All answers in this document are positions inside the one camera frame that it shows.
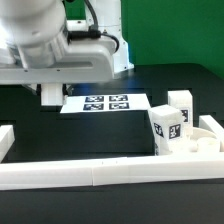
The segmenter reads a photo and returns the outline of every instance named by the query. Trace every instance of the green background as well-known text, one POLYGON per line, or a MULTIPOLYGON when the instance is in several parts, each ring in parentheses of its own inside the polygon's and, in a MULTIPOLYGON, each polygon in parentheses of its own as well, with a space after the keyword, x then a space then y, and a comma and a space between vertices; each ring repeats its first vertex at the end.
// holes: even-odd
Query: green background
MULTIPOLYGON (((132 63, 198 63, 224 78, 224 0, 121 3, 132 63)), ((68 19, 83 19, 83 1, 66 3, 66 13, 68 19)))

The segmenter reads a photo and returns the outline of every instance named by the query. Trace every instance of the white wall piece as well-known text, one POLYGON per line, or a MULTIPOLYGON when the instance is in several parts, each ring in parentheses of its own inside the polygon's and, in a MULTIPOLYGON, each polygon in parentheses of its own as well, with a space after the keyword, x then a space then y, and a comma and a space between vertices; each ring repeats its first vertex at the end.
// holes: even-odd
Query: white wall piece
POLYGON ((0 190, 92 185, 92 168, 76 162, 0 165, 0 190))
POLYGON ((156 155, 168 155, 183 142, 183 119, 180 110, 169 105, 148 110, 155 137, 156 155))
POLYGON ((15 141, 12 125, 3 125, 0 127, 0 162, 15 141))
POLYGON ((213 155, 130 158, 130 183, 214 179, 224 177, 224 153, 213 155))
POLYGON ((193 99, 189 90, 168 91, 168 104, 181 110, 185 135, 193 134, 193 99))
POLYGON ((224 152, 224 129, 223 127, 210 115, 199 117, 199 127, 213 132, 221 141, 221 152, 224 152))
POLYGON ((93 186, 129 183, 126 158, 104 160, 101 165, 92 167, 93 186))

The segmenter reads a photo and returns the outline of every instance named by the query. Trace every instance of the white cube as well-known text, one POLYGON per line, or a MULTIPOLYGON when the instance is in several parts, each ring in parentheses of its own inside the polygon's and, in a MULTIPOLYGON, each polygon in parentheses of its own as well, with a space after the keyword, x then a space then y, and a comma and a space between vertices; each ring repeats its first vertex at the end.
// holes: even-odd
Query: white cube
POLYGON ((184 135, 193 134, 193 99, 189 90, 168 91, 168 104, 182 111, 184 135))
POLYGON ((176 151, 183 141, 182 112, 169 105, 149 109, 155 137, 155 154, 168 155, 176 151))

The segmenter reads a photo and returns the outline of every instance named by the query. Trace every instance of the black table surface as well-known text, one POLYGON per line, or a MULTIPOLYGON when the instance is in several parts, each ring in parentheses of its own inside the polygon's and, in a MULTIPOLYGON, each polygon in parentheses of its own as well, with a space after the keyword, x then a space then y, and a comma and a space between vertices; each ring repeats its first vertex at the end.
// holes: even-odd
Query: black table surface
MULTIPOLYGON (((190 90, 199 115, 224 125, 224 81, 198 64, 136 66, 123 78, 73 85, 71 94, 146 93, 167 104, 168 90, 190 90)), ((153 155, 147 111, 60 114, 21 86, 0 86, 0 125, 16 141, 3 163, 153 155)), ((223 223, 224 180, 0 192, 0 223, 223 223)))

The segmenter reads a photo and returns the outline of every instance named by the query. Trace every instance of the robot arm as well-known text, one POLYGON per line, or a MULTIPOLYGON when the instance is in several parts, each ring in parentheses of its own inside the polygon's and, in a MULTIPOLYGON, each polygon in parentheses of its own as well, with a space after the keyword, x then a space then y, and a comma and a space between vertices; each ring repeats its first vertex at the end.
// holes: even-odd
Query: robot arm
MULTIPOLYGON (((42 105, 61 105, 63 84, 105 82, 128 69, 120 0, 91 2, 99 22, 97 38, 77 38, 80 26, 66 21, 61 0, 0 0, 0 32, 6 44, 0 47, 0 84, 41 84, 42 105), (105 32, 123 41, 116 54, 117 44, 105 32)), ((95 18, 88 4, 86 18, 89 30, 95 18)))

